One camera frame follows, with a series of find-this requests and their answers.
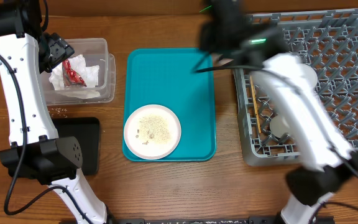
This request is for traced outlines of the red snack wrapper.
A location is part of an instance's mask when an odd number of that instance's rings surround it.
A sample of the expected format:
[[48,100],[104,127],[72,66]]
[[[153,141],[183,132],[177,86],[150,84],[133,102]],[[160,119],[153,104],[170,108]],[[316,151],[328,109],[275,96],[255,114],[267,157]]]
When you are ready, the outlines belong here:
[[80,74],[71,67],[69,60],[62,62],[62,76],[65,87],[68,86],[80,86],[86,87],[85,81],[82,79]]

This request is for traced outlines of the black tray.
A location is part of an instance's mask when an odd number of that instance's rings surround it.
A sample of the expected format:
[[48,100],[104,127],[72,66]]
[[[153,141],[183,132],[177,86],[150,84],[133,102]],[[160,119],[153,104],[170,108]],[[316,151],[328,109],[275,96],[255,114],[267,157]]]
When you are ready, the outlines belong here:
[[101,127],[98,118],[54,118],[52,119],[60,137],[77,138],[83,156],[84,175],[96,175],[99,171],[99,144]]

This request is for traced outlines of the large pink plate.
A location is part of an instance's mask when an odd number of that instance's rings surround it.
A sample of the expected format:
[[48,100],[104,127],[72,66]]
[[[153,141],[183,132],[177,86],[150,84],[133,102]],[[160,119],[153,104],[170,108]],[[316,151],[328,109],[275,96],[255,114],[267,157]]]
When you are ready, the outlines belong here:
[[135,156],[158,160],[179,145],[181,124],[177,115],[162,105],[145,105],[129,115],[124,125],[124,142]]

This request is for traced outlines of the wooden chopstick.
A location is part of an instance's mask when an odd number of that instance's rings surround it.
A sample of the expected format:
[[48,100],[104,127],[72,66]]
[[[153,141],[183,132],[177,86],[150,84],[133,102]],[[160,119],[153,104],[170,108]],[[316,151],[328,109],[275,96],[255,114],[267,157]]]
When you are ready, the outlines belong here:
[[250,80],[252,101],[253,101],[253,106],[254,106],[254,113],[255,113],[255,118],[256,118],[256,123],[257,123],[257,130],[258,130],[258,133],[260,134],[262,132],[262,130],[260,127],[259,111],[258,111],[257,100],[256,100],[255,86],[254,86],[254,82],[253,82],[253,79],[251,76],[249,77],[249,80]]

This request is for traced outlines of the white cup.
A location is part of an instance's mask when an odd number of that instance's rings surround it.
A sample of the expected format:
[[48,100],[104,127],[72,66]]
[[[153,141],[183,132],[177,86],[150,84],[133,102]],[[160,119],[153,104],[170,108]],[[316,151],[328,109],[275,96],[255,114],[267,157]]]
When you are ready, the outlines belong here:
[[291,134],[290,127],[285,118],[279,114],[270,121],[270,131],[278,138],[281,138],[284,134]]

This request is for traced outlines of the white grey bowl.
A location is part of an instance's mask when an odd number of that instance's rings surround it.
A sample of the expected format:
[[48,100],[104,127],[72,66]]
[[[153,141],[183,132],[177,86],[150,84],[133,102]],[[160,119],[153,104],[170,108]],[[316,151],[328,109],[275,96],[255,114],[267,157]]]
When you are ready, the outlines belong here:
[[301,64],[302,77],[308,82],[311,88],[315,88],[318,77],[315,70],[307,64]]

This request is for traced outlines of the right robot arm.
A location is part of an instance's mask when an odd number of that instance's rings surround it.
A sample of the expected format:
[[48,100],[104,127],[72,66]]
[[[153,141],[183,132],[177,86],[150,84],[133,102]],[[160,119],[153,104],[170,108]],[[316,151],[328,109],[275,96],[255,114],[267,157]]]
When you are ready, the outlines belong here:
[[291,195],[275,223],[316,223],[332,196],[358,177],[358,150],[329,117],[277,25],[254,24],[237,1],[208,4],[211,20],[201,27],[200,49],[225,58],[223,69],[247,70],[285,118],[300,152],[301,166],[285,177]]

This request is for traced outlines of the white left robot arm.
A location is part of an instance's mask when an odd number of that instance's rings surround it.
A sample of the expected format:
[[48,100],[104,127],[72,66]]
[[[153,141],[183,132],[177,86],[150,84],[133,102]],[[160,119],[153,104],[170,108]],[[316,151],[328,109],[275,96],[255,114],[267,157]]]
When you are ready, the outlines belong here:
[[35,179],[55,192],[77,223],[114,223],[81,166],[81,146],[60,137],[45,102],[42,72],[73,55],[58,34],[47,33],[48,6],[39,1],[0,3],[0,77],[9,116],[9,149],[0,161],[13,180]]

